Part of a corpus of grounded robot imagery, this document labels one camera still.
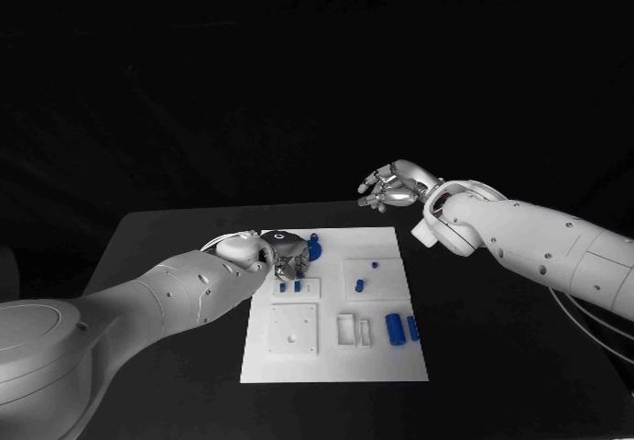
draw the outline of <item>peg board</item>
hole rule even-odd
[[[379,270],[390,265],[380,260],[400,261],[400,251],[393,227],[283,229],[305,240],[315,233],[322,254],[311,261],[307,278],[320,280],[320,298],[295,299],[278,297],[278,281],[269,272],[260,288],[250,299],[250,313],[245,340],[242,383],[266,382],[358,382],[358,381],[426,381],[426,367],[420,340],[412,341],[406,317],[413,315],[405,271],[396,275],[392,267],[389,279],[403,286],[397,299],[381,301],[348,301],[345,284],[345,260],[379,260],[379,267],[367,266],[369,274],[377,277]],[[317,355],[276,355],[268,352],[271,308],[273,304],[315,304]],[[354,316],[356,347],[338,346],[337,315]],[[386,315],[402,317],[406,344],[392,346],[386,329]],[[358,321],[367,320],[370,347],[360,344]]]

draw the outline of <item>table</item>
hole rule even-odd
[[[547,289],[485,249],[410,235],[422,205],[356,201],[128,214],[85,294],[243,230],[393,226],[429,382],[240,384],[249,301],[148,346],[118,371],[82,440],[596,439],[634,435],[634,399]]]

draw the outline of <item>silver robot hand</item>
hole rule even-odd
[[[442,183],[443,180],[415,163],[399,159],[379,168],[358,185],[358,193],[373,185],[371,194],[357,200],[358,206],[369,205],[384,213],[386,204],[409,206],[416,201],[425,203]]]

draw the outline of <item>black backdrop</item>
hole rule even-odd
[[[227,4],[4,15],[23,298],[80,294],[126,213],[351,200],[396,159],[634,235],[625,8]]]

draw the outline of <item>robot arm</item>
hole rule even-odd
[[[299,236],[250,231],[222,236],[138,279],[73,300],[1,303],[0,438],[75,439],[129,358],[222,316],[269,270],[294,280],[307,255]]]
[[[379,169],[358,186],[358,199],[380,212],[386,204],[423,203],[412,234],[466,257],[488,248],[498,264],[634,321],[634,244],[570,214],[508,200],[478,181],[436,179],[406,160]]]

